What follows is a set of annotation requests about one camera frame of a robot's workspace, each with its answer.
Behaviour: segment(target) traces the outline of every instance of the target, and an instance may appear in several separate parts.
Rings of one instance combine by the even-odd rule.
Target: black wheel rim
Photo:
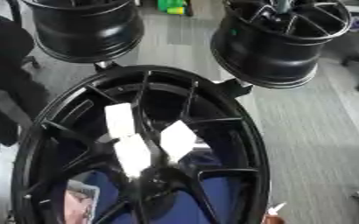
[[[152,153],[152,167],[129,181],[112,150],[116,140],[97,141],[107,132],[102,127],[102,108],[119,102],[132,102],[135,126],[152,148],[158,147],[162,127],[180,118],[221,164],[193,165],[186,162],[193,159],[190,154],[175,166],[167,165],[165,156],[157,152]],[[17,222],[61,223],[67,180],[89,170],[104,173],[119,191],[116,203],[98,214],[95,223],[112,223],[120,212],[132,213],[135,223],[149,223],[146,204],[157,192],[145,189],[150,189],[146,183],[157,174],[169,193],[188,193],[209,223],[260,223],[270,188],[264,144],[246,111],[211,81],[161,66],[119,67],[101,73],[57,98],[40,114],[15,163],[12,203]],[[216,217],[201,187],[202,179],[216,177],[230,177],[239,186],[233,191],[236,200],[227,220]]]

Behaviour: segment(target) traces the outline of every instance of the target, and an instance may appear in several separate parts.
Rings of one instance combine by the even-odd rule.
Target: metal rod
[[[279,14],[286,13],[290,10],[290,0],[277,0],[276,11]]]

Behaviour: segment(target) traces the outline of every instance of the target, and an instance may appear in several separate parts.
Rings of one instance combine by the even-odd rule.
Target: wheel rim
[[[210,149],[194,150],[176,165],[168,165],[165,157],[157,154],[151,168],[137,181],[129,181],[118,167],[112,150],[114,140],[102,138],[107,132],[102,107],[119,102],[132,102],[135,126],[150,144],[157,142],[156,133],[162,127],[180,118]],[[67,152],[59,154],[58,149]],[[12,202],[17,220],[58,223],[63,216],[67,180],[87,170],[105,174],[120,192],[116,204],[111,210],[97,214],[95,223],[111,223],[108,220],[117,218],[111,213],[115,206],[124,208],[124,205],[130,207],[124,211],[130,212],[132,219],[136,217],[136,222],[148,223],[151,214],[143,215],[142,211],[151,206],[151,197],[161,193],[157,198],[163,200],[178,189],[199,202],[195,204],[203,217],[188,223],[203,223],[197,222],[202,220],[204,223],[260,223],[270,185],[263,141],[241,106],[209,80],[160,66],[120,67],[101,73],[69,90],[41,113],[22,142],[15,163]],[[151,179],[165,184],[150,185]],[[221,209],[215,211],[214,206],[219,203],[210,200],[216,199],[204,193],[208,194],[209,190],[206,190],[208,184],[201,183],[203,179],[214,187],[219,181],[221,186],[223,182],[228,186],[226,190],[231,193],[226,201],[232,209],[226,208],[230,210],[226,218],[222,217]],[[165,190],[169,191],[167,195],[162,194]],[[180,195],[173,197],[177,202],[183,201]],[[167,223],[167,214],[175,217],[170,214],[174,210],[169,207],[157,221]]]
[[[344,34],[350,14],[337,0],[293,0],[286,13],[274,0],[226,0],[211,39],[216,61],[236,78],[265,88],[310,81],[326,42]]]

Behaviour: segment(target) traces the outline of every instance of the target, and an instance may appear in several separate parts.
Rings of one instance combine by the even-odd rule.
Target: green container
[[[184,6],[184,0],[158,0],[158,9],[167,11],[168,8],[177,8]]]

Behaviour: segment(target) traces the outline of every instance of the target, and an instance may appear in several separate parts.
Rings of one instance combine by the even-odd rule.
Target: person
[[[33,40],[26,30],[0,17],[0,89],[34,119],[46,105],[48,93],[21,67],[32,48]],[[0,110],[0,143],[12,146],[17,142],[18,125]]]

